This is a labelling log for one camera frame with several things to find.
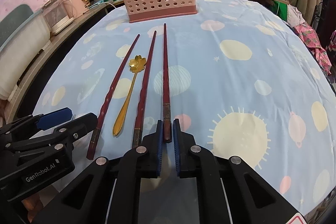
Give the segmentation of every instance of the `spoon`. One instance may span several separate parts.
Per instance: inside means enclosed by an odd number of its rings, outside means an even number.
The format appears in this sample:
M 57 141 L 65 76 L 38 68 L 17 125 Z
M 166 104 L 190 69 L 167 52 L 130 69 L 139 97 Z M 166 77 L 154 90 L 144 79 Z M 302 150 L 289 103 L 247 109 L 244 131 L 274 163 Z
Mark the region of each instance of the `spoon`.
M 122 106 L 117 119 L 115 120 L 113 130 L 112 130 L 113 136 L 117 136 L 120 133 L 120 131 L 121 131 L 123 125 L 124 125 L 125 118 L 126 118 L 126 113 L 127 113 L 127 108 L 128 108 L 129 101 L 131 99 L 135 79 L 137 77 L 137 74 L 139 72 L 141 72 L 142 70 L 144 70 L 145 64 L 146 64 L 146 58 L 142 58 L 141 55 L 137 55 L 134 59 L 131 59 L 129 61 L 130 71 L 132 73 L 134 73 L 134 76 L 133 76 L 131 88 L 129 89 L 129 92 L 127 94 L 127 98 L 125 100 L 125 103 Z

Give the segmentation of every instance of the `spoon handle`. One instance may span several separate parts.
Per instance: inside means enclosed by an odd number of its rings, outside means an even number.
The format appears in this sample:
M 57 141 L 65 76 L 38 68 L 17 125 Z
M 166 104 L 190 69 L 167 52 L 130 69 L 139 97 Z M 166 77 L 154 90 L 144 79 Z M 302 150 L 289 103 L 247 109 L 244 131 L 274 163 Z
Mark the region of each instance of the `spoon handle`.
M 113 126 L 113 136 L 117 136 L 120 133 L 120 131 L 123 127 L 123 124 L 125 122 L 127 108 L 128 108 L 129 101 L 131 99 L 131 95 L 132 95 L 132 91 L 133 91 L 133 87 L 134 87 L 134 83 L 135 83 L 135 79 L 137 77 L 137 74 L 138 74 L 137 72 L 134 73 L 132 84 L 131 84 L 131 87 L 130 87 L 129 92 L 127 94 L 127 98 L 125 100 L 125 103 L 123 104 L 123 106 L 122 106 L 122 108 L 119 112 L 119 115 L 118 115 L 117 119 L 115 120 L 115 123 L 114 123 L 114 126 Z

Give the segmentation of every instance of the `white storage container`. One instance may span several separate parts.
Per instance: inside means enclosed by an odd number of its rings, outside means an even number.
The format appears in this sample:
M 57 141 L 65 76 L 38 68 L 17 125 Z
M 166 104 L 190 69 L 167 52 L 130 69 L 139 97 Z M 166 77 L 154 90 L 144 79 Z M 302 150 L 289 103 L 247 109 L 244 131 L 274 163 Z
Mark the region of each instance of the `white storage container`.
M 24 21 L 0 47 L 0 99 L 7 100 L 38 52 L 50 42 L 42 9 Z

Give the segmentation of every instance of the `silver screw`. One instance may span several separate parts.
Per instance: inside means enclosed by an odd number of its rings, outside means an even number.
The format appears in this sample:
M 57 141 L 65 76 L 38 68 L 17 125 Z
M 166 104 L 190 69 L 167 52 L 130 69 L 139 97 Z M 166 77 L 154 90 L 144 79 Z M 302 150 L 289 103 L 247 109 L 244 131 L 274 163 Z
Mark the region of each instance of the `silver screw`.
M 237 156 L 233 156 L 233 157 L 231 158 L 231 162 L 232 162 L 233 164 L 240 164 L 240 163 L 242 162 L 242 160 L 241 160 L 241 158 L 239 158 L 239 157 L 237 157 Z
M 104 165 L 106 163 L 106 159 L 104 157 L 100 157 L 96 159 L 96 164 L 98 165 Z
M 62 143 L 59 143 L 59 144 L 55 145 L 55 149 L 56 150 L 60 150 L 62 148 L 63 148 L 63 144 Z
M 138 146 L 138 147 L 136 148 L 136 151 L 137 151 L 138 153 L 145 153 L 145 152 L 147 151 L 147 148 L 144 147 L 144 146 Z
M 201 148 L 198 145 L 193 145 L 192 147 L 190 147 L 190 150 L 192 152 L 198 153 L 201 150 Z

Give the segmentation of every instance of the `white sticker with red border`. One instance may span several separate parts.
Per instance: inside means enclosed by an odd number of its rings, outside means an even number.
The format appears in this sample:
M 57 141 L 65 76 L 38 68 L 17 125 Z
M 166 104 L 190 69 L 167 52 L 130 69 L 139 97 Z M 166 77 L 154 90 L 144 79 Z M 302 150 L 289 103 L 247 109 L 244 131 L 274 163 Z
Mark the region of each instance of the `white sticker with red border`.
M 286 224 L 307 224 L 307 222 L 300 213 L 297 213 Z

